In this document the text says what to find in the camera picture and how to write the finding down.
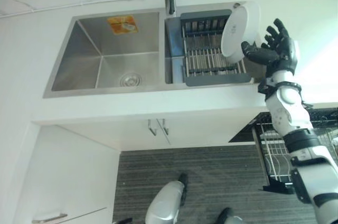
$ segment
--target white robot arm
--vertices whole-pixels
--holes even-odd
[[[301,86],[294,80],[297,43],[279,19],[274,24],[279,33],[269,26],[268,44],[257,48],[243,42],[242,50],[249,60],[267,66],[258,91],[265,94],[274,129],[290,152],[291,177],[299,200],[313,205],[319,224],[338,224],[338,167],[327,148],[320,145],[303,107]]]

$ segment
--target drawer handle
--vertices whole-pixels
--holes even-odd
[[[152,121],[148,119],[148,129],[152,132],[154,136],[157,134],[157,129],[152,129]]]
[[[169,136],[169,128],[165,126],[165,119],[162,119],[162,127],[164,129],[165,134]]]
[[[46,223],[46,222],[49,222],[49,221],[52,221],[52,220],[61,219],[61,218],[67,217],[67,216],[68,216],[68,214],[61,213],[59,216],[56,216],[56,217],[53,217],[53,218],[50,218],[50,219],[32,220],[32,224],[42,224],[42,223]]]

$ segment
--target wire rack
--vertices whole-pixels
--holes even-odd
[[[221,52],[222,34],[186,33],[182,27],[186,76],[247,73],[243,60],[226,61]]]
[[[338,109],[312,109],[309,114],[320,143],[338,164],[338,153],[333,145],[333,139],[338,136]],[[274,130],[269,113],[261,113],[255,120],[252,136],[268,183],[263,190],[293,194],[292,165],[283,139]]]

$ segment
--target dishwasher rack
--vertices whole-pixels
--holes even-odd
[[[308,111],[315,133],[338,164],[338,153],[333,139],[338,136],[338,109],[311,109]],[[294,194],[290,171],[293,169],[290,154],[283,139],[274,130],[269,113],[261,113],[255,118],[251,128],[267,185],[264,191]]]

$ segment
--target white plate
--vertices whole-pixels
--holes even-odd
[[[245,2],[230,15],[224,27],[221,41],[223,56],[229,63],[237,63],[244,55],[241,43],[253,44],[259,28],[260,8],[255,2]]]

